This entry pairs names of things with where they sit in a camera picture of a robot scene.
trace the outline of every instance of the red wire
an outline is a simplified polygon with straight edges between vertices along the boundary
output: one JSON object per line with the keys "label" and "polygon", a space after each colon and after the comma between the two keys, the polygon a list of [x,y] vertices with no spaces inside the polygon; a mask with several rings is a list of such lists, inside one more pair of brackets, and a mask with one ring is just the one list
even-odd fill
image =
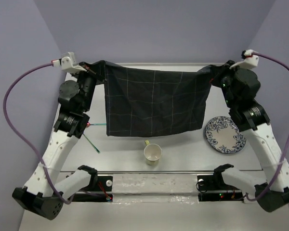
{"label": "red wire", "polygon": [[106,193],[106,191],[105,191],[105,189],[104,189],[104,187],[103,187],[103,185],[102,185],[102,183],[100,181],[98,182],[98,186],[105,193],[106,197],[108,197],[108,194]]}

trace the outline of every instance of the white bracket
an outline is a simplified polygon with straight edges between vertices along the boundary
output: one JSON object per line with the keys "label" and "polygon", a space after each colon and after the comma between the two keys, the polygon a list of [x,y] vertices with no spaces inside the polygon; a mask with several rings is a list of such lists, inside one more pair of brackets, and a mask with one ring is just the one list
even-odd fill
{"label": "white bracket", "polygon": [[245,55],[245,59],[241,62],[237,62],[235,64],[233,64],[230,69],[239,66],[243,69],[248,69],[251,70],[255,67],[258,66],[258,62],[259,62],[259,56],[257,55],[253,55],[252,53],[255,52],[254,50],[247,50],[244,52]]}
{"label": "white bracket", "polygon": [[61,69],[67,73],[75,74],[80,71],[87,71],[82,66],[79,66],[79,64],[76,61],[76,57],[74,52],[67,52],[61,56],[61,62],[60,60],[52,60],[53,66],[59,67],[61,66]]}

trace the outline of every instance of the green wire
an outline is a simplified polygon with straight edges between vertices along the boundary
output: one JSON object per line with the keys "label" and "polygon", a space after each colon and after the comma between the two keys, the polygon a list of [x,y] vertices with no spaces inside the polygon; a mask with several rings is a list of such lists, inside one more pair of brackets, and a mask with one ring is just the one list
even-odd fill
{"label": "green wire", "polygon": [[92,147],[96,150],[97,153],[101,153],[100,150],[97,149],[97,147],[94,146],[94,144],[89,140],[89,138],[83,133],[83,136],[87,139],[87,141],[92,145]]}
{"label": "green wire", "polygon": [[106,125],[106,124],[90,124],[90,126],[92,126],[92,125]]}

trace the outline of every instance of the dark cloth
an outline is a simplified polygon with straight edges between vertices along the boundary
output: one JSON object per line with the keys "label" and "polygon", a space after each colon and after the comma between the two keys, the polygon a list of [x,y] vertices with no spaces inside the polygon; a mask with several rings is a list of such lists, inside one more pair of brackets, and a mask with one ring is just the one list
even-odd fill
{"label": "dark cloth", "polygon": [[126,68],[100,61],[108,136],[154,137],[202,128],[213,65],[197,72]]}

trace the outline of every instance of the lavender wall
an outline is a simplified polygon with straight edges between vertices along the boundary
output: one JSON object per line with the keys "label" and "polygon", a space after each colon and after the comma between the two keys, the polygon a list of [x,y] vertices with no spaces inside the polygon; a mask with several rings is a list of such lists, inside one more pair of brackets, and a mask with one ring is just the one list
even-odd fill
{"label": "lavender wall", "polygon": [[275,0],[34,1],[60,51],[79,60],[222,63],[240,56]]}
{"label": "lavender wall", "polygon": [[[289,65],[289,0],[276,0],[250,48]],[[289,133],[289,72],[264,59],[255,72],[262,84],[257,100],[271,118],[276,139],[283,148]]]}
{"label": "lavender wall", "polygon": [[[23,210],[11,195],[37,163],[6,124],[2,100],[19,75],[58,57],[60,52],[32,0],[0,0],[0,231],[18,230]],[[40,70],[20,81],[8,101],[12,122],[41,152],[48,142],[61,81],[60,70]]]}

